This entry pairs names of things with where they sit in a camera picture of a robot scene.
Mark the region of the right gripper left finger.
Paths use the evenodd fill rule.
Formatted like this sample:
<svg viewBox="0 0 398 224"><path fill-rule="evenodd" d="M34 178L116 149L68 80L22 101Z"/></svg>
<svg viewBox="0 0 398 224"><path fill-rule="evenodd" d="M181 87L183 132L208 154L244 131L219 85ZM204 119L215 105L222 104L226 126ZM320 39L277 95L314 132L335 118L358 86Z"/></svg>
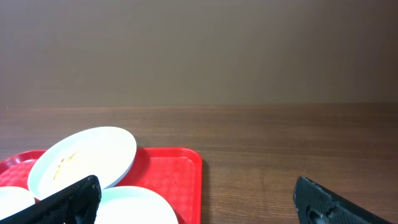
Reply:
<svg viewBox="0 0 398 224"><path fill-rule="evenodd" d="M89 175L1 220L1 224L94 224L100 201L100 182L97 176Z"/></svg>

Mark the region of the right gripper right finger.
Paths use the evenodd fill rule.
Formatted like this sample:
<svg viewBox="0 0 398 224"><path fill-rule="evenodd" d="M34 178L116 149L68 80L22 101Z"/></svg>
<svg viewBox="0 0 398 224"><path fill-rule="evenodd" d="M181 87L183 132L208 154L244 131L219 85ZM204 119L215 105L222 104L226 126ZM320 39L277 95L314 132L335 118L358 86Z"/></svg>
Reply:
<svg viewBox="0 0 398 224"><path fill-rule="evenodd" d="M302 176L293 201L300 224L392 224Z"/></svg>

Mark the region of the white plate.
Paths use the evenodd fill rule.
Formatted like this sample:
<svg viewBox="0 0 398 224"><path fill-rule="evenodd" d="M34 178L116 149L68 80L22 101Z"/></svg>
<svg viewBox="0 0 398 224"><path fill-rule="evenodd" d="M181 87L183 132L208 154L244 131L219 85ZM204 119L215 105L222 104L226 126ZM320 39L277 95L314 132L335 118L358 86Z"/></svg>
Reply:
<svg viewBox="0 0 398 224"><path fill-rule="evenodd" d="M159 194L136 186L104 189L95 224L178 224L170 204Z"/></svg>
<svg viewBox="0 0 398 224"><path fill-rule="evenodd" d="M135 137L123 128L86 129L47 149L30 170L27 186L38 200L89 175L97 176L100 187L107 189L126 176L136 153Z"/></svg>
<svg viewBox="0 0 398 224"><path fill-rule="evenodd" d="M34 196L22 187L1 187L0 195L2 220L35 204Z"/></svg>

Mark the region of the red plastic tray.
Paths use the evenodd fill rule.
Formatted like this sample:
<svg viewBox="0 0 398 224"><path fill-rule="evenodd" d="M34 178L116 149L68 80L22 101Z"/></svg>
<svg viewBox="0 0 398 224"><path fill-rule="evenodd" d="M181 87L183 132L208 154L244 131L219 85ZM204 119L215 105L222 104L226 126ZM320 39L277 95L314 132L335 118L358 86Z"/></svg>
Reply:
<svg viewBox="0 0 398 224"><path fill-rule="evenodd" d="M1 161L1 186L27 188L32 166L45 152L21 152ZM202 158L184 147L142 147L131 170L117 186L139 186L161 195L179 223L201 223Z"/></svg>

